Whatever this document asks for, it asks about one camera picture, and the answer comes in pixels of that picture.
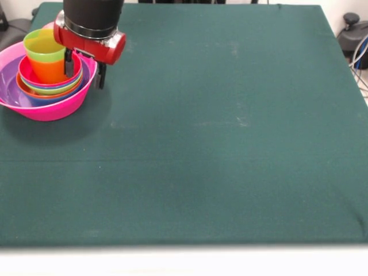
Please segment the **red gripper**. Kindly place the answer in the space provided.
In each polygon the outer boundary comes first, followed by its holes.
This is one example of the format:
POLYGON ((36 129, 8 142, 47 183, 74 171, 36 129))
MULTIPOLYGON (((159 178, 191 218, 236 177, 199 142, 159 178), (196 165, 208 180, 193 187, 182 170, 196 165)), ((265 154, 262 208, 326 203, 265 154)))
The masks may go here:
POLYGON ((94 76, 94 87, 102 90, 105 85, 107 65, 113 65, 120 58, 126 43, 125 33, 114 30, 112 35, 105 39, 83 37, 71 30, 68 19, 61 10, 53 25, 53 34, 57 43, 66 47, 64 52, 64 74, 71 78, 74 74, 72 50, 79 51, 97 61, 97 70, 94 76))

